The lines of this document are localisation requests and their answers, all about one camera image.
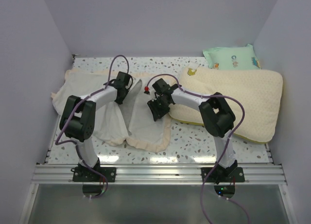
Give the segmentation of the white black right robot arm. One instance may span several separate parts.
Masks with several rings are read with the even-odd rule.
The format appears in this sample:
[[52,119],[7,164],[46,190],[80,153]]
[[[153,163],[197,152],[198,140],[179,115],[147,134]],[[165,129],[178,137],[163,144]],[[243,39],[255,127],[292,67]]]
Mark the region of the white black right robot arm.
[[229,134],[234,127],[236,117],[221,94],[215,93],[212,98],[204,98],[195,93],[187,94],[177,84],[171,86],[162,78],[152,87],[155,98],[148,101],[147,105],[154,121],[168,114],[170,106],[175,104],[200,112],[205,129],[214,137],[218,163],[215,169],[216,175],[224,182],[232,178],[238,164],[233,155]]

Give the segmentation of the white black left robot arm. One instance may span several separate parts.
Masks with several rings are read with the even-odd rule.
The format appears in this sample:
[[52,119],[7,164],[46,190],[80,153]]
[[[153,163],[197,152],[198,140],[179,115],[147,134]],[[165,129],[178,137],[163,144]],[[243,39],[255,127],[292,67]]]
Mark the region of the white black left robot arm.
[[89,181],[97,181],[101,176],[100,161],[91,140],[96,117],[102,117],[104,111],[109,114],[119,111],[119,105],[123,103],[133,83],[130,74],[119,72],[116,78],[109,79],[99,90],[85,96],[71,95],[66,101],[59,128],[60,134],[69,139],[61,142],[58,136],[55,144],[75,145],[79,165],[85,168],[84,176]]

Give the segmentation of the white pillowcase with cream ruffle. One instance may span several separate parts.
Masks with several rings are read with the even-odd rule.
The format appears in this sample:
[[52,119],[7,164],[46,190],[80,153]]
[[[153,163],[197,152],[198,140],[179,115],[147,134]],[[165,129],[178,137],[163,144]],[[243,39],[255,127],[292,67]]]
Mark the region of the white pillowcase with cream ruffle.
[[[127,142],[130,146],[149,152],[164,151],[171,138],[171,118],[165,115],[154,121],[147,105],[150,95],[144,94],[144,87],[153,74],[138,72],[136,78],[119,111],[97,116],[93,136],[117,146]],[[108,79],[107,71],[83,72],[77,69],[67,70],[65,83],[58,92],[51,94],[52,104],[59,115],[62,115],[67,98],[70,95],[88,95],[103,87]]]

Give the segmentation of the cream yellow dotted pillow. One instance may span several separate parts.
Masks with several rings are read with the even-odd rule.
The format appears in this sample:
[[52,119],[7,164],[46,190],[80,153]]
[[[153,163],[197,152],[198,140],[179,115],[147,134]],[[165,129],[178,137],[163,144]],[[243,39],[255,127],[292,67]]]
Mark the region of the cream yellow dotted pillow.
[[227,100],[236,116],[235,124],[242,124],[234,132],[247,140],[267,143],[275,134],[283,89],[281,74],[264,69],[217,70],[198,67],[184,68],[177,80],[165,76],[173,85],[198,94],[219,92]]

